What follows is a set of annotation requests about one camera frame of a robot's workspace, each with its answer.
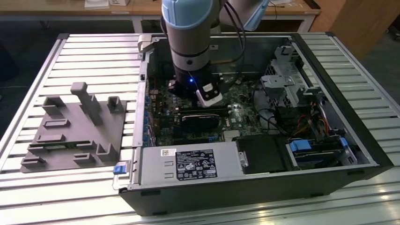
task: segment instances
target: power supply label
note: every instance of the power supply label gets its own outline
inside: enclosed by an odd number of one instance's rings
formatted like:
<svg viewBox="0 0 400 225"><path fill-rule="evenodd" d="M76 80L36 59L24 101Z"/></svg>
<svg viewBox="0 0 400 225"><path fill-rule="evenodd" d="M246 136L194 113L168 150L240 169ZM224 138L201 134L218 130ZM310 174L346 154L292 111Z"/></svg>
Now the power supply label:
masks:
<svg viewBox="0 0 400 225"><path fill-rule="evenodd" d="M217 177L213 150L177 151L176 177L178 180L196 180Z"/></svg>

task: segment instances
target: metal bracket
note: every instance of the metal bracket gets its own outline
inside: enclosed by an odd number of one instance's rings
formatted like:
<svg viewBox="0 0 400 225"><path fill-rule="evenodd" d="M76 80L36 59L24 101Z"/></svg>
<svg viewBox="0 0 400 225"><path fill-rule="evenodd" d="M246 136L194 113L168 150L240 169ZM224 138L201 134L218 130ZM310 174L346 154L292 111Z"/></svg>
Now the metal bracket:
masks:
<svg viewBox="0 0 400 225"><path fill-rule="evenodd" d="M138 40L137 40L137 48L138 48L138 52L144 53L146 52L149 49L153 48L152 46L152 35L150 34L141 34L138 36Z"/></svg>

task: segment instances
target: metal work surface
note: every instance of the metal work surface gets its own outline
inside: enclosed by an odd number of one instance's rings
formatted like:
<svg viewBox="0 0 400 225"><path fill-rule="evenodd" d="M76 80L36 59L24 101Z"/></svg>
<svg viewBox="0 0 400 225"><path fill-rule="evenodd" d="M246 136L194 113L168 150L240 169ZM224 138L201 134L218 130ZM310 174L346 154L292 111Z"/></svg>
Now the metal work surface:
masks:
<svg viewBox="0 0 400 225"><path fill-rule="evenodd" d="M394 167L328 196L269 202L157 217L140 217L112 188L112 167L22 174L20 161L38 127L45 96L69 93L88 83L98 101L128 101L121 160L132 156L132 132L140 60L137 34L70 35L57 40L5 132L0 147L0 224L394 224L400 222L400 110L334 37L302 34ZM316 84L308 70L310 81ZM128 183L128 176L120 179Z"/></svg>

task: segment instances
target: black cable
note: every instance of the black cable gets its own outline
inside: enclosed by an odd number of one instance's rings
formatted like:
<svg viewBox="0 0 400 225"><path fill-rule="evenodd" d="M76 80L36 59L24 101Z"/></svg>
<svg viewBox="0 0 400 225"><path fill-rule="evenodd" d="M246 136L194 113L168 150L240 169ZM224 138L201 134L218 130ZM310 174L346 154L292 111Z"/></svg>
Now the black cable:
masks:
<svg viewBox="0 0 400 225"><path fill-rule="evenodd" d="M233 8L233 6L230 5L229 2L225 3L224 8L225 8L225 10L226 10L226 14L228 14L228 16L229 16L229 19L230 19L232 24L233 24L234 29L236 29L237 37L238 37L238 39L240 39L241 52L240 52L238 56L237 56L234 59L210 62L212 64L226 64L226 63L233 63L233 62L236 62L236 61L242 57L244 52L245 52L245 42L246 42L246 39L245 39L245 30L244 30L244 25L242 25L240 16L238 16L238 14L237 14L237 12L236 12L236 10L234 10L234 8ZM237 22L238 22L238 25L240 25L240 28L241 28L242 40L241 40L241 36L240 36L238 26L237 26L237 24L236 24L236 22L234 22L233 16L232 16L232 14L230 14L230 10L232 10L232 12L233 12L233 14L234 14L234 16L236 16L236 19L237 19Z"/></svg>
<svg viewBox="0 0 400 225"><path fill-rule="evenodd" d="M290 136L289 133L288 133L288 132L286 132L286 131L276 124L276 123L270 122L270 119L273 118L273 116L270 116L269 119L266 119L266 118L260 114L260 111L262 111L262 110L272 110L272 109L262 108L262 109L257 110L257 108L256 108L254 94L256 94L256 90L257 90L257 85L258 85L258 84L260 84L260 80L257 81L256 86L254 86L254 90L253 90L253 92L252 92L252 105L253 105L253 108L254 108L254 110L256 110L256 114L260 116L260 118L261 118L262 120L266 121L266 123L268 123L268 128L269 128L269 124L272 124L272 125L276 127L276 129L280 131L280 133L281 133L282 135Z"/></svg>
<svg viewBox="0 0 400 225"><path fill-rule="evenodd" d="M277 11L276 11L277 6L274 5L274 3L272 1L269 3L273 5L270 7L273 7L273 9L274 9L274 20L277 20Z"/></svg>
<svg viewBox="0 0 400 225"><path fill-rule="evenodd" d="M160 27L161 27L161 31L162 31L165 37L168 38L165 20L164 20L162 16L161 16L161 20L160 20Z"/></svg>
<svg viewBox="0 0 400 225"><path fill-rule="evenodd" d="M224 6L224 8L225 8L225 11L226 11L226 13L228 13L228 16L229 16L229 19L230 19L230 21L232 21L232 24L233 24L233 26L234 26L234 31L236 31L237 38L238 38L238 43L240 43L240 49L241 49L241 51L242 51L244 46L242 46L242 39L241 39L241 36L240 36L240 30L238 30L237 24L236 24L236 22L234 22L233 16L232 16L232 14L230 14L230 11L229 11L226 5Z"/></svg>

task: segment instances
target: sticker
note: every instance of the sticker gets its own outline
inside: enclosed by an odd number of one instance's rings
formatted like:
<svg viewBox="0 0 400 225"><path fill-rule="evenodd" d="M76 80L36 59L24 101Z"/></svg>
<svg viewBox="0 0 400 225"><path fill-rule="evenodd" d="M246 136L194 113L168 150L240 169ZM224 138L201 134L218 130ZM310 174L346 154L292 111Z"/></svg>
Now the sticker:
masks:
<svg viewBox="0 0 400 225"><path fill-rule="evenodd" d="M217 177L213 150L173 152L178 180L196 180Z"/></svg>
<svg viewBox="0 0 400 225"><path fill-rule="evenodd" d="M209 92L209 91L212 90L212 88L213 88L213 86L212 86L210 83L206 84L205 86L202 86L202 90L204 90L205 92Z"/></svg>
<svg viewBox="0 0 400 225"><path fill-rule="evenodd" d="M176 149L161 149L161 156L174 156Z"/></svg>

